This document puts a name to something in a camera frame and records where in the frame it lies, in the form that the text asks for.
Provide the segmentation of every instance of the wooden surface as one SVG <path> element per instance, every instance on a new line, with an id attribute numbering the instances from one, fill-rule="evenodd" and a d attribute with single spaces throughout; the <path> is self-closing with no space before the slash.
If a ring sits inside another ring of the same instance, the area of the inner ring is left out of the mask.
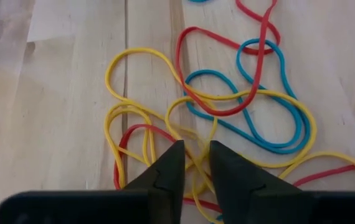
<path id="1" fill-rule="evenodd" d="M 270 1 L 244 3 L 263 14 Z M 312 151 L 340 151 L 355 157 L 355 1 L 281 0 L 271 21 L 282 35 L 289 81 L 318 123 Z M 233 0 L 205 4 L 0 0 L 0 201 L 32 189 L 112 189 L 113 156 L 103 136 L 103 119 L 118 100 L 105 88 L 106 67 L 127 47 L 152 47 L 173 58 L 177 36 L 187 26 L 210 29 L 237 42 L 257 37 L 259 30 L 259 23 L 243 15 Z M 249 88 L 235 67 L 234 50 L 200 34 L 189 36 L 187 49 L 183 54 L 186 75 L 212 68 L 233 79 L 239 89 Z M 243 55 L 242 61 L 253 74 L 256 58 Z M 283 91 L 275 55 L 265 59 L 262 83 Z M 150 55 L 129 56 L 113 75 L 112 85 L 162 114 L 182 95 L 166 65 Z M 213 94 L 229 93 L 211 77 L 199 78 L 193 86 Z M 258 96 L 249 110 L 267 139 L 291 138 L 292 118 L 276 103 Z M 203 135 L 211 126 L 183 106 L 173 118 Z M 241 115 L 227 120 L 248 129 Z M 138 121 L 131 115 L 118 118 L 111 135 L 119 140 L 122 130 Z M 140 152 L 141 138 L 135 134 L 128 149 Z M 215 138 L 263 161 L 287 161 L 293 156 L 270 154 L 224 128 L 218 129 Z M 157 138 L 159 153 L 168 146 Z M 133 160 L 128 164 L 129 180 L 144 169 Z M 343 164 L 316 159 L 299 167 L 288 181 Z M 355 190 L 355 172 L 302 187 Z M 185 206 L 183 215 L 183 223 L 207 223 L 194 207 Z"/>

